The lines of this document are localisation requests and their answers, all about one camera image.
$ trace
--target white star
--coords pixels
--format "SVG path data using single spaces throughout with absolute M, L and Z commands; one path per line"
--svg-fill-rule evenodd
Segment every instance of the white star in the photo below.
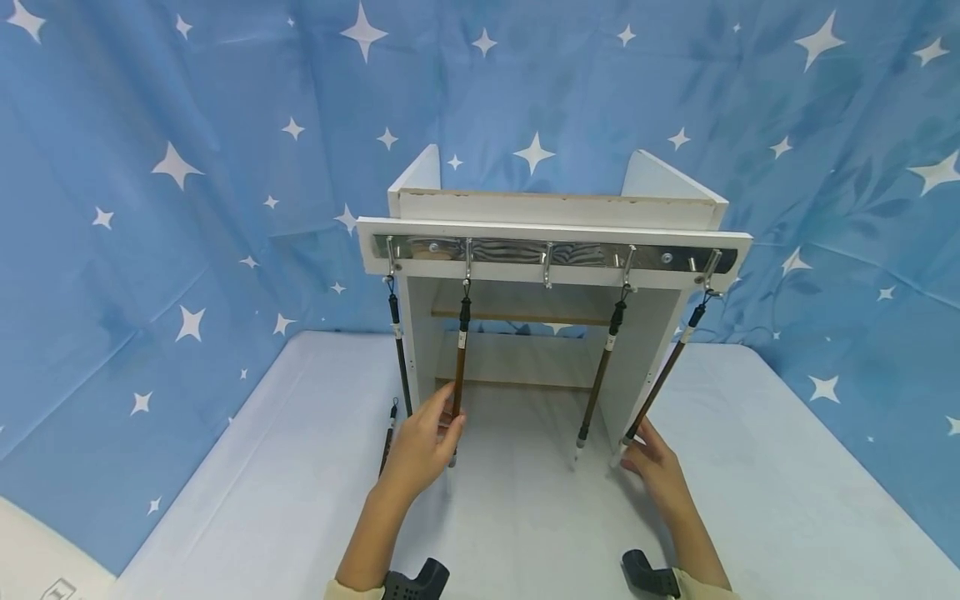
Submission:
M 333 217 L 333 219 L 346 225 L 350 237 L 353 237 L 353 228 L 357 226 L 357 220 L 353 218 L 353 213 L 350 212 L 349 206 L 344 204 L 344 214 L 340 215 L 339 217 Z
M 183 34 L 183 39 L 187 39 L 186 34 L 191 29 L 193 29 L 193 25 L 190 25 L 189 23 L 184 21 L 183 17 L 178 14 L 177 15 L 177 31 Z
M 363 2 L 360 3 L 360 8 L 357 10 L 357 22 L 353 27 L 340 32 L 341 36 L 347 36 L 360 44 L 360 52 L 363 53 L 363 62 L 368 62 L 370 45 L 386 34 L 387 32 L 378 30 L 367 21 L 367 14 L 363 12 Z
M 530 164 L 530 175 L 533 175 L 537 164 L 540 163 L 541 160 L 555 156 L 555 154 L 547 152 L 540 147 L 540 132 L 536 132 L 534 133 L 534 141 L 530 142 L 530 147 L 514 152 L 514 156 L 519 156 L 526 160 Z
M 286 335 L 287 325 L 296 322 L 296 319 L 285 319 L 283 315 L 276 313 L 276 327 L 274 327 L 274 335 L 277 335 L 278 333 L 281 335 Z
M 200 319 L 204 317 L 205 312 L 206 309 L 201 308 L 199 313 L 192 313 L 181 304 L 180 315 L 183 317 L 183 324 L 180 326 L 180 333 L 177 335 L 177 339 L 174 341 L 179 342 L 181 338 L 192 335 L 197 338 L 198 342 L 201 342 Z
M 47 21 L 23 8 L 20 0 L 13 0 L 13 15 L 7 19 L 7 22 L 22 28 L 34 38 L 36 43 L 40 43 L 40 28 Z
M 958 156 L 960 156 L 960 150 L 955 150 L 952 155 L 947 156 L 937 164 L 925 167 L 909 167 L 907 169 L 907 171 L 924 178 L 924 191 L 920 193 L 921 196 L 941 183 L 960 181 L 960 173 L 957 173 Z
M 390 133 L 390 128 L 388 127 L 386 130 L 384 130 L 383 135 L 377 137 L 377 139 L 383 142 L 383 145 L 387 147 L 387 150 L 390 150 L 390 148 L 394 145 L 394 142 L 399 140 L 399 137 L 393 137 L 393 135 Z
M 774 160 L 780 158 L 780 155 L 788 150 L 793 150 L 793 146 L 790 145 L 790 137 L 787 135 L 783 138 L 782 142 L 775 144 L 770 147 L 770 150 L 774 151 Z
M 786 277 L 786 274 L 790 273 L 794 269 L 812 269 L 810 265 L 806 264 L 800 258 L 800 247 L 798 246 L 796 250 L 793 251 L 790 256 L 783 261 L 781 265 L 783 267 L 783 276 Z
M 558 333 L 560 333 L 560 330 L 561 330 L 561 329 L 564 329 L 564 328 L 566 328 L 566 327 L 570 327 L 570 325 L 565 324 L 565 323 L 544 323 L 544 324 L 545 324 L 546 326 L 550 327 L 551 329 L 553 329 L 553 334 L 554 334 L 554 335 L 557 335 Z
M 683 144 L 690 141 L 691 138 L 686 136 L 686 127 L 681 127 L 679 133 L 673 137 L 667 137 L 667 139 L 673 142 L 673 149 L 674 151 L 677 151 L 680 150 L 680 147 L 683 146 Z
M 833 35 L 833 18 L 836 14 L 837 11 L 831 12 L 830 16 L 827 17 L 827 22 L 824 23 L 823 27 L 821 27 L 816 34 L 795 40 L 795 43 L 800 44 L 806 49 L 806 66 L 804 67 L 804 72 L 810 68 L 810 65 L 813 64 L 822 53 L 830 48 L 836 48 L 837 46 L 842 46 L 847 43 Z
M 163 157 L 163 160 L 156 164 L 154 167 L 153 173 L 164 173 L 174 178 L 174 181 L 177 182 L 177 185 L 180 186 L 180 189 L 183 189 L 183 183 L 186 181 L 186 176 L 196 173 L 197 175 L 203 175 L 203 171 L 198 171 L 193 168 L 193 165 L 188 163 L 186 160 L 180 158 L 180 153 L 177 152 L 177 149 L 174 148 L 174 145 L 170 142 L 167 142 L 167 156 Z
M 483 33 L 471 45 L 476 46 L 483 53 L 483 58 L 487 57 L 487 51 L 496 45 L 496 42 L 487 35 L 487 28 L 483 28 Z
M 300 139 L 300 132 L 304 132 L 306 129 L 297 125 L 297 121 L 294 121 L 294 118 L 290 117 L 290 123 L 281 131 L 290 133 L 294 136 L 294 139 Z
M 813 390 L 813 396 L 810 397 L 811 402 L 819 397 L 823 397 L 827 400 L 833 400 L 837 404 L 840 403 L 840 399 L 833 390 L 837 385 L 837 381 L 840 380 L 840 375 L 835 375 L 830 379 L 817 379 L 812 375 L 808 375 L 807 377 L 809 377 L 813 385 L 816 386 L 816 389 Z
M 112 212 L 104 212 L 100 206 L 94 206 L 97 209 L 97 218 L 93 220 L 92 225 L 102 225 L 107 229 L 113 229 L 110 226 L 110 219 L 113 218 Z
M 132 417 L 136 413 L 149 413 L 150 412 L 150 396 L 153 392 L 147 392 L 146 395 L 141 396 L 140 394 L 133 394 L 133 410 L 130 411 L 130 416 Z
M 620 34 L 617 37 L 619 37 L 620 40 L 623 41 L 623 47 L 626 48 L 627 42 L 633 39 L 634 37 L 636 37 L 634 35 L 634 32 L 630 31 L 630 23 L 627 23 L 627 29 L 620 32 Z
M 949 52 L 949 50 L 945 50 L 943 45 L 941 45 L 940 43 L 941 39 L 942 39 L 941 37 L 937 37 L 936 39 L 933 40 L 932 44 L 930 44 L 926 48 L 923 48 L 923 50 L 918 50 L 917 52 L 913 53 L 913 56 L 920 57 L 921 68 L 925 67 L 926 64 L 931 60 L 934 60 L 937 57 L 941 57 L 944 54 L 947 54 Z

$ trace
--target human hand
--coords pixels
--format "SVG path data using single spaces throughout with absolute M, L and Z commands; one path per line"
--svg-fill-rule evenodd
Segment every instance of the human hand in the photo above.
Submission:
M 453 383 L 437 390 L 403 422 L 394 437 L 377 487 L 396 501 L 412 503 L 440 477 L 453 457 L 467 416 L 461 413 L 450 420 L 444 413 L 452 392 Z
M 639 434 L 644 444 L 637 441 L 630 444 L 620 459 L 620 466 L 643 479 L 660 514 L 668 523 L 696 515 L 697 509 L 677 455 L 648 419 L 640 424 Z

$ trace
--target white shelf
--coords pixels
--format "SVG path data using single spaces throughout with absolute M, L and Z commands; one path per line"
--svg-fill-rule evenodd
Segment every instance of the white shelf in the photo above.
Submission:
M 470 333 L 464 381 L 589 390 L 596 361 L 584 340 L 529 335 Z M 436 377 L 456 376 L 457 332 L 447 331 L 440 348 Z
M 430 314 L 457 319 L 463 297 L 460 281 L 443 279 Z M 548 290 L 542 283 L 515 281 L 477 281 L 470 288 L 470 299 L 473 319 L 597 326 L 610 324 L 616 301 L 610 288 L 554 285 Z

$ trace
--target white side panel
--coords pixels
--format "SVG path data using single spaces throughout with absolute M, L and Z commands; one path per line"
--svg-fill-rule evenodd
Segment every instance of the white side panel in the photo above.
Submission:
M 410 163 L 394 184 L 387 189 L 387 204 L 390 216 L 399 218 L 401 212 L 399 192 L 404 187 L 421 189 L 440 189 L 440 150 L 437 144 L 430 144 Z
M 681 180 L 674 180 L 684 185 Z M 696 193 L 692 187 L 691 194 Z M 714 202 L 706 198 L 640 198 L 499 194 L 463 190 L 404 188 L 399 192 L 404 219 L 489 221 L 556 226 L 706 230 Z
M 0 598 L 102 600 L 115 580 L 77 546 L 0 497 Z
M 709 200 L 712 214 L 705 230 L 720 228 L 727 206 L 722 196 L 684 175 L 666 162 L 645 150 L 637 150 L 630 157 L 627 175 L 623 180 L 622 196 L 654 196 L 659 198 L 699 198 Z
M 640 228 L 554 228 L 550 226 L 514 225 L 503 223 L 464 223 L 456 221 L 413 221 L 361 217 L 357 220 L 360 232 L 360 250 L 367 273 L 386 275 L 389 265 L 385 258 L 378 258 L 373 249 L 372 237 L 376 234 L 423 235 L 438 237 L 499 237 L 507 239 L 591 241 L 597 243 L 637 244 L 650 246 L 689 246 L 700 248 L 736 249 L 738 257 L 733 268 L 725 274 L 715 275 L 713 289 L 725 292 L 733 283 L 740 265 L 747 255 L 753 238 L 747 233 L 726 231 L 676 231 Z M 406 276 L 440 278 L 463 278 L 464 263 L 449 260 L 399 260 Z M 647 271 L 634 269 L 630 282 L 635 287 L 656 289 L 694 289 L 697 274 L 673 271 Z M 506 263 L 473 263 L 474 279 L 500 281 L 542 281 L 540 265 Z M 618 269 L 593 267 L 554 266 L 550 269 L 554 283 L 578 285 L 607 285 L 619 287 L 622 281 Z

